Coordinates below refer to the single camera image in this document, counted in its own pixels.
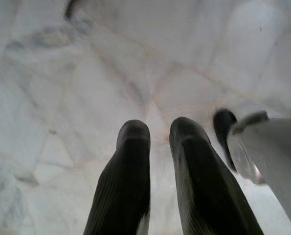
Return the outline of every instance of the marble floor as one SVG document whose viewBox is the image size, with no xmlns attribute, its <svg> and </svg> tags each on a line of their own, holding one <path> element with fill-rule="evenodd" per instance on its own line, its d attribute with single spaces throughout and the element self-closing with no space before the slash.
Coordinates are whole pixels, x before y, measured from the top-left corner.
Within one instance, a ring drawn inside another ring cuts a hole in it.
<svg viewBox="0 0 291 235">
<path fill-rule="evenodd" d="M 291 0 L 0 0 L 0 235 L 80 235 L 129 119 L 151 131 L 149 234 L 182 234 L 173 119 L 212 128 L 291 112 Z M 291 235 L 267 186 L 235 176 L 266 235 Z"/>
</svg>

